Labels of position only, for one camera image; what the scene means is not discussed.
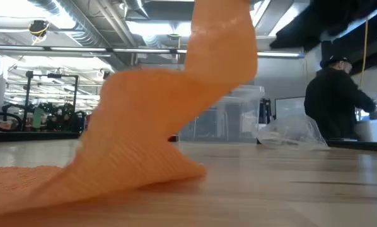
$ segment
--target table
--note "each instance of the table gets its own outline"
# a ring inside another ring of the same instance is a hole
[[[179,144],[206,178],[0,218],[27,226],[377,227],[377,152]],[[0,143],[0,166],[65,166],[76,141]]]

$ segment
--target ceiling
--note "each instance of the ceiling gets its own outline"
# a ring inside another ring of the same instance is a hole
[[[310,3],[309,0],[253,2],[255,4],[249,5],[249,12],[259,51],[269,50],[275,33]],[[186,49],[193,8],[194,2],[190,0],[144,1],[143,10],[149,16],[147,19],[127,9],[122,0],[0,0],[0,45]],[[50,23],[42,42],[34,42],[36,37],[28,30],[33,20],[47,20]],[[81,110],[97,105],[104,71],[124,70],[140,63],[177,65],[184,60],[184,57],[179,60],[170,54],[129,53],[0,51],[0,56],[1,62],[10,68],[9,101],[23,101],[26,71],[35,71],[35,74],[60,72],[80,77],[77,108]],[[32,98],[57,100],[60,103],[69,101],[72,92],[68,88],[73,86],[74,81],[69,78],[55,81],[35,77],[32,84]]]

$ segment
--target clear plastic container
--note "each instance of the clear plastic container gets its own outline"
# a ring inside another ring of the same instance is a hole
[[[257,143],[260,99],[264,87],[242,85],[189,122],[181,142]]]

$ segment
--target black jacket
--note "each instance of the black jacket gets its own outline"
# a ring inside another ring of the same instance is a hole
[[[305,112],[326,139],[355,138],[356,107],[368,113],[376,109],[372,99],[344,71],[322,69],[306,89]]]

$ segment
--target wooden table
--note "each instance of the wooden table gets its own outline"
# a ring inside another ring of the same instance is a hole
[[[64,166],[75,145],[0,143],[0,166]],[[99,205],[71,204],[50,214],[39,209],[10,218],[44,226],[377,226],[377,153],[179,147],[208,168],[206,178],[153,185]]]

